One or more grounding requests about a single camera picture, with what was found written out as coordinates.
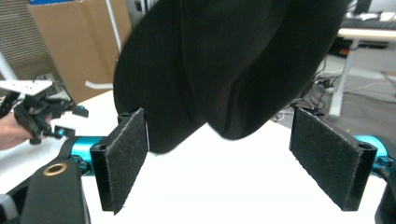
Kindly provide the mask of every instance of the desk leg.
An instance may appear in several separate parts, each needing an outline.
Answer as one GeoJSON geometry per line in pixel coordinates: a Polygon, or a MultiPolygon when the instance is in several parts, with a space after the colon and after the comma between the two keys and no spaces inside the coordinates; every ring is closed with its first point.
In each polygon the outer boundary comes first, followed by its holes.
{"type": "Polygon", "coordinates": [[[352,66],[353,58],[355,57],[356,50],[359,46],[359,39],[354,39],[352,45],[349,48],[349,53],[346,57],[346,63],[344,65],[343,73],[341,74],[340,83],[336,90],[332,94],[332,104],[330,105],[329,117],[330,119],[338,119],[341,114],[341,105],[343,103],[344,87],[347,80],[350,67],[352,66]]]}

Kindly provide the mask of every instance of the white pole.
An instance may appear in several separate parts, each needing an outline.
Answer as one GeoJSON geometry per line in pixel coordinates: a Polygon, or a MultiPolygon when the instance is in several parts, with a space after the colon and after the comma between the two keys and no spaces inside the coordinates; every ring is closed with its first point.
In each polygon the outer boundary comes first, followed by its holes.
{"type": "Polygon", "coordinates": [[[0,73],[5,80],[17,80],[17,76],[15,76],[14,71],[9,66],[6,61],[6,58],[3,56],[0,50],[0,73]]]}
{"type": "Polygon", "coordinates": [[[106,0],[108,15],[110,16],[111,25],[113,26],[114,36],[116,37],[117,47],[119,47],[119,53],[121,53],[121,41],[119,29],[117,27],[116,19],[114,18],[113,7],[111,6],[110,0],[106,0]]]}

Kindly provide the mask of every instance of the table surface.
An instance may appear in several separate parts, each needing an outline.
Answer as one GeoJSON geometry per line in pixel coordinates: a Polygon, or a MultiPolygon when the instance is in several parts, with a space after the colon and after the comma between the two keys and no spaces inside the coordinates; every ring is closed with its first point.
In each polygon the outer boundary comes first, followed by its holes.
{"type": "MultiPolygon", "coordinates": [[[[117,125],[112,91],[83,102],[88,119],[53,121],[77,135],[108,135],[117,125]]],[[[94,177],[83,176],[92,223],[375,223],[385,181],[370,176],[358,212],[342,212],[289,151],[290,129],[272,121],[239,141],[205,125],[166,155],[149,153],[124,208],[103,212],[94,177]]],[[[0,152],[0,193],[54,158],[63,140],[0,152]]]]}
{"type": "Polygon", "coordinates": [[[346,39],[396,41],[396,31],[391,30],[341,28],[338,36],[346,39]]]}

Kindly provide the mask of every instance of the computer monitor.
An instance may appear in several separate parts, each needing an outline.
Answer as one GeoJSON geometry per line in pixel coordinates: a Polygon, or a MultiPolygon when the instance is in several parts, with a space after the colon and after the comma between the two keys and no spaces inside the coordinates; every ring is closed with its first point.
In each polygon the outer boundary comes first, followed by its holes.
{"type": "Polygon", "coordinates": [[[360,15],[361,13],[368,13],[372,0],[358,0],[353,13],[360,15]]]}
{"type": "Polygon", "coordinates": [[[351,3],[353,13],[396,12],[396,0],[356,0],[351,3]]]}

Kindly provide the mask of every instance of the robotic hand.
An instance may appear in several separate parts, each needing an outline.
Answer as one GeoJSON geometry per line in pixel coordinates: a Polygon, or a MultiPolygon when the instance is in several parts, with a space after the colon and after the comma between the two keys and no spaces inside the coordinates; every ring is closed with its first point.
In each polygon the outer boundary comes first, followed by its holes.
{"type": "Polygon", "coordinates": [[[0,118],[13,109],[17,122],[33,136],[30,140],[32,145],[40,144],[42,136],[62,138],[75,134],[73,129],[60,126],[55,126],[53,131],[46,122],[47,117],[58,119],[69,110],[82,117],[89,115],[88,110],[75,105],[71,100],[51,96],[51,81],[0,81],[0,88],[9,90],[0,105],[0,118]]]}

